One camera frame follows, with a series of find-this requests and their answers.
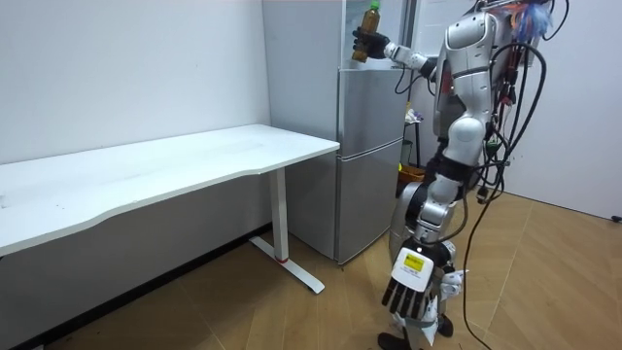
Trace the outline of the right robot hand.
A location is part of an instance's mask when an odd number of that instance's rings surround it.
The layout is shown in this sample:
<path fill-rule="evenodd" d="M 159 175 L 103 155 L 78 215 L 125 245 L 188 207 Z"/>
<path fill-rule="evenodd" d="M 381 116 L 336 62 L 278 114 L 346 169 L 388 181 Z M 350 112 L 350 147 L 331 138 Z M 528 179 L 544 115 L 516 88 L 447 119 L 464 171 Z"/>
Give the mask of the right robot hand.
<path fill-rule="evenodd" d="M 385 35 L 372 32 L 367 33 L 361 27 L 352 32 L 355 37 L 354 52 L 352 59 L 358 62 L 366 62 L 368 58 L 384 59 L 385 47 L 391 43 L 390 39 Z"/>

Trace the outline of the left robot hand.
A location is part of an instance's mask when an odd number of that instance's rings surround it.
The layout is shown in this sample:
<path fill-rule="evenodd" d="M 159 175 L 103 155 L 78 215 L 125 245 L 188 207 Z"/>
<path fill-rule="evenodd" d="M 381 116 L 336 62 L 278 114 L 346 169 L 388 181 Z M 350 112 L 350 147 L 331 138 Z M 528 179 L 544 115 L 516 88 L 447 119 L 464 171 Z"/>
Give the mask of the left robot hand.
<path fill-rule="evenodd" d="M 441 278 L 455 271 L 454 258 L 455 247 L 449 241 L 424 245 L 408 238 L 397 251 L 381 303 L 401 318 L 423 320 Z"/>

